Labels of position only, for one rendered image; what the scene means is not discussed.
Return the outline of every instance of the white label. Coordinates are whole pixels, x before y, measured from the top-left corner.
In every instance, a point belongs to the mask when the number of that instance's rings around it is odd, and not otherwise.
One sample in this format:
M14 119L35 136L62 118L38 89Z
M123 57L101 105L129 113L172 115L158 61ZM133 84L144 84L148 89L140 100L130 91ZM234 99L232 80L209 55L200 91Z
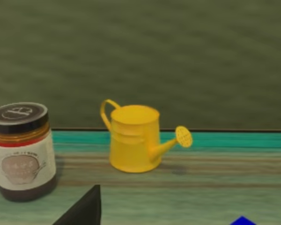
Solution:
M23 147L0 146L0 186L8 190L39 187L56 173L52 135Z

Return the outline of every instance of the black object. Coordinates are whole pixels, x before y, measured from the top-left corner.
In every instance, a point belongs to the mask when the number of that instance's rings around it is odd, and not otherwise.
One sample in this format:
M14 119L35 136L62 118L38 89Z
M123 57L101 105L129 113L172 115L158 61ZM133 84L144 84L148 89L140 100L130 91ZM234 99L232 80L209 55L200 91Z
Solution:
M48 109L38 103L14 103L0 107L0 134L22 134L48 122Z
M100 225L101 191L95 185L53 225Z

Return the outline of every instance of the sauce jar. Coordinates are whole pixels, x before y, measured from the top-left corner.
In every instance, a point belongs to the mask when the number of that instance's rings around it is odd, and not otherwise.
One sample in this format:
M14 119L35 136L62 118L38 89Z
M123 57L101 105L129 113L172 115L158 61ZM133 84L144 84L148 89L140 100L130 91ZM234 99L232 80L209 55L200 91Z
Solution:
M37 103L0 107L0 192L15 202L37 199L56 186L48 109Z

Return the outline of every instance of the blue diamond shape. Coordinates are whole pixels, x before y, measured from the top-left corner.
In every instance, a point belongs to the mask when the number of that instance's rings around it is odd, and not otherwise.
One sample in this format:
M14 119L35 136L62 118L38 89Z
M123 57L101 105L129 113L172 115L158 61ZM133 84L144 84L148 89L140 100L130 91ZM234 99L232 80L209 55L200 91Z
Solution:
M256 224L248 220L246 217L240 217L230 225L256 225Z

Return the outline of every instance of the yellow watering can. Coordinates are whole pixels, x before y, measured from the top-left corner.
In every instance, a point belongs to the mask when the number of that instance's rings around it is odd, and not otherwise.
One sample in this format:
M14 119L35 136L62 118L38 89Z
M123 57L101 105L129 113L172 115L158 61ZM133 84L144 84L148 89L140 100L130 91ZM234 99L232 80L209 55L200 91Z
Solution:
M106 117L105 105L111 104L111 122ZM101 104L101 117L111 133L110 163L118 170L142 173L153 170L161 156L179 143L190 147L192 135L185 127L176 128L176 138L160 144L159 112L144 105L119 106L109 99Z

